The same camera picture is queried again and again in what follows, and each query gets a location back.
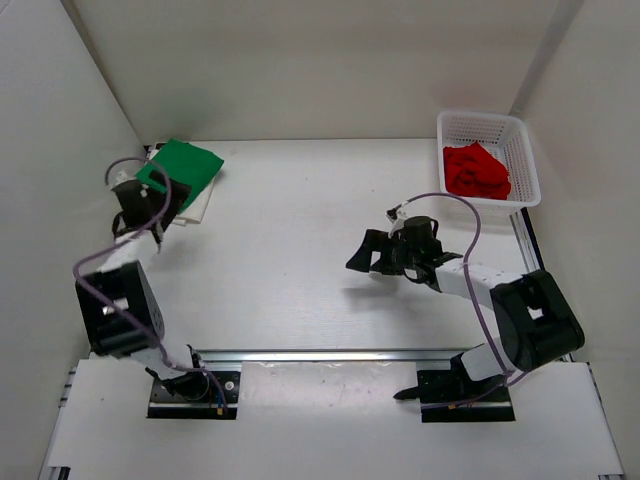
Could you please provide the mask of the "green t shirt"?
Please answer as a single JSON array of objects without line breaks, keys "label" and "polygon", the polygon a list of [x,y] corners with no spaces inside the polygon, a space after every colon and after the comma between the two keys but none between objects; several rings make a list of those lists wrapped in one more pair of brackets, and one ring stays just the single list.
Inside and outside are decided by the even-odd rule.
[{"label": "green t shirt", "polygon": [[224,160],[211,151],[196,147],[190,143],[171,139],[145,164],[136,177],[151,188],[165,193],[162,184],[164,177],[158,180],[152,177],[159,173],[155,167],[164,168],[171,180],[191,188],[190,194],[180,212],[189,208],[197,197],[212,183],[224,165]]}]

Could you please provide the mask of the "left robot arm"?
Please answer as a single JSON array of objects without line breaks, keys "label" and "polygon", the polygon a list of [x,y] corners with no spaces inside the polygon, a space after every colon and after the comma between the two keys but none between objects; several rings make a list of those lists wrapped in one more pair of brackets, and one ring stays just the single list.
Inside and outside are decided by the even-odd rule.
[{"label": "left robot arm", "polygon": [[112,187],[121,207],[112,223],[114,244],[74,265],[75,289],[93,353],[137,361],[169,394],[197,401],[213,389],[211,376],[191,346],[168,353],[163,315],[144,270],[191,188],[157,171],[151,179],[169,190],[118,174]]}]

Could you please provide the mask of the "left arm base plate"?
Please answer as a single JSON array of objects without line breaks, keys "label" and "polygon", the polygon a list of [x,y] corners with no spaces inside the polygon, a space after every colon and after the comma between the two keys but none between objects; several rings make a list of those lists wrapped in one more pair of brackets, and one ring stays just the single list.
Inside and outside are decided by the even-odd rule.
[{"label": "left arm base plate", "polygon": [[239,364],[225,366],[198,360],[209,374],[185,375],[185,378],[161,381],[153,378],[147,417],[171,420],[235,420],[241,387]]}]

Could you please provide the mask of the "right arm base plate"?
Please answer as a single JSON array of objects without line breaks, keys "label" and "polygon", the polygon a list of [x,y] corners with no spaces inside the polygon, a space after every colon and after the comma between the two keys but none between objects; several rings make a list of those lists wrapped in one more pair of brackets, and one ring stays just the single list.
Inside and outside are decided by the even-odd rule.
[{"label": "right arm base plate", "polygon": [[417,385],[398,391],[393,398],[418,400],[423,424],[516,420],[504,376],[472,380],[458,357],[451,359],[448,370],[418,370]]}]

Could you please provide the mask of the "white t shirt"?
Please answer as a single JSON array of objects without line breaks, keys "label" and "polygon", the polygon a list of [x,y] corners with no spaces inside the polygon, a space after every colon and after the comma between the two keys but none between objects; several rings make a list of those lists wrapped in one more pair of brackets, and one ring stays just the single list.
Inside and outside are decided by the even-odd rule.
[{"label": "white t shirt", "polygon": [[[166,143],[164,143],[164,144],[156,144],[154,147],[152,147],[150,155],[149,155],[149,158],[151,159],[158,152],[158,150],[161,147],[163,147]],[[214,180],[197,197],[197,199],[191,204],[191,206],[189,208],[185,209],[183,212],[181,212],[181,213],[179,213],[177,215],[176,219],[174,220],[175,223],[178,223],[180,225],[185,225],[187,223],[199,224],[203,220],[203,217],[204,217],[205,211],[207,209],[207,206],[209,204],[209,200],[210,200],[211,193],[212,193],[212,190],[213,190]]]}]

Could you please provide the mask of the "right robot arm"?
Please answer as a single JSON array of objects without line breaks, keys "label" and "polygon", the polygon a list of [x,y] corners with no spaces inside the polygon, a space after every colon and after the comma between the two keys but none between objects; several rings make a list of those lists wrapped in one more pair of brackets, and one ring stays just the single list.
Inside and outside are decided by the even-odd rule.
[{"label": "right robot arm", "polygon": [[398,220],[391,232],[369,229],[349,270],[402,276],[443,294],[490,309],[498,336],[454,356],[448,369],[424,386],[396,394],[398,400],[444,393],[470,400],[504,382],[510,373],[528,373],[585,344],[585,334],[553,276],[538,269],[513,274],[447,252],[437,239],[439,224],[428,216]]}]

